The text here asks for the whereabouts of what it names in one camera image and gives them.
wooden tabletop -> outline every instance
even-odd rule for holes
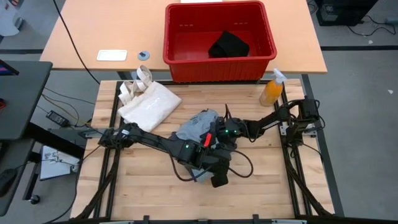
[[[277,56],[267,71],[278,68],[286,73],[326,73],[306,0],[261,1],[277,48]],[[178,2],[180,0],[67,0],[62,15],[89,69],[130,71],[143,64],[151,70],[168,70],[162,58],[165,8]],[[126,61],[96,60],[99,50],[109,49],[127,50]],[[137,58],[143,50],[150,53],[145,62]],[[40,60],[52,62],[53,69],[84,69],[60,19]]]
[[[92,122],[96,128],[109,126],[115,87],[116,81],[101,82]],[[303,98],[300,80],[289,80],[286,87],[289,100]],[[173,85],[168,88],[182,98],[182,103],[153,130],[163,137],[169,137],[172,131],[203,109],[224,114],[225,103],[237,118],[260,119],[274,110],[258,102],[264,85]],[[316,139],[305,137],[304,141],[317,148]],[[88,141],[86,154],[97,147],[97,142],[98,139]],[[253,214],[259,214],[260,218],[294,217],[277,127],[267,130],[255,143],[239,138],[237,144],[238,150],[252,160],[254,174],[242,179],[229,173],[229,184],[216,189],[209,182],[178,180],[166,153],[141,144],[123,150],[112,220],[142,220],[144,215],[150,215],[152,220],[250,219]],[[329,212],[333,212],[319,155],[304,146],[299,150],[308,188]],[[100,148],[84,161],[71,217],[78,215],[96,192],[103,154],[104,149]],[[249,172],[247,160],[239,154],[232,155],[231,167],[242,174]],[[183,166],[177,164],[177,170],[188,177]],[[104,195],[101,215],[104,215],[108,194]],[[304,211],[301,194],[298,199],[300,210]]]

white spray nozzle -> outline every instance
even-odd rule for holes
[[[278,69],[274,68],[274,74],[276,76],[275,82],[278,84],[282,84],[284,81],[287,80],[287,78],[284,76],[284,74],[282,74],[282,72],[280,72]]]

white tote bag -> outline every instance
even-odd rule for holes
[[[123,107],[118,113],[125,123],[137,123],[144,131],[152,131],[158,126],[180,103],[181,98],[172,93],[160,83],[152,81],[152,74],[147,67],[141,65],[137,69],[137,76],[141,80],[124,82],[119,99]]]

gray floor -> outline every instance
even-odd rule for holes
[[[0,49],[42,49],[51,33],[57,13],[51,1],[25,1],[20,11],[26,18],[22,32],[15,37],[5,37]],[[377,21],[398,15],[398,1],[380,0],[369,15]],[[398,45],[398,35],[384,30],[371,37],[352,34],[347,27],[320,27],[313,15],[320,45]],[[376,27],[370,22],[353,29],[370,33]],[[381,218],[398,220],[398,139],[395,137],[398,110],[398,51],[324,52],[328,75],[312,75],[310,82],[314,95],[322,103],[320,112],[326,121],[325,136],[331,162],[336,175],[343,209],[347,217]],[[0,55],[3,60],[38,60],[39,55]],[[116,72],[93,72],[100,80],[118,79]],[[169,77],[156,73],[156,78]],[[97,85],[85,72],[54,71],[47,88],[60,93],[94,102]],[[61,98],[48,91],[45,94],[73,104],[82,120],[90,119],[93,106]],[[46,110],[63,111],[44,100],[39,105]],[[37,109],[33,122],[43,128],[58,128]],[[31,171],[27,166],[21,186]],[[61,214],[70,204],[74,194],[75,177],[39,182],[35,193],[42,202],[32,206],[20,200],[19,188],[9,212],[0,223],[42,223]]]

red tag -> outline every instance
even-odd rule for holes
[[[211,133],[207,133],[207,135],[206,135],[206,141],[205,141],[205,143],[204,143],[204,146],[205,146],[205,147],[208,147],[208,146],[209,146],[210,140],[211,140]]]

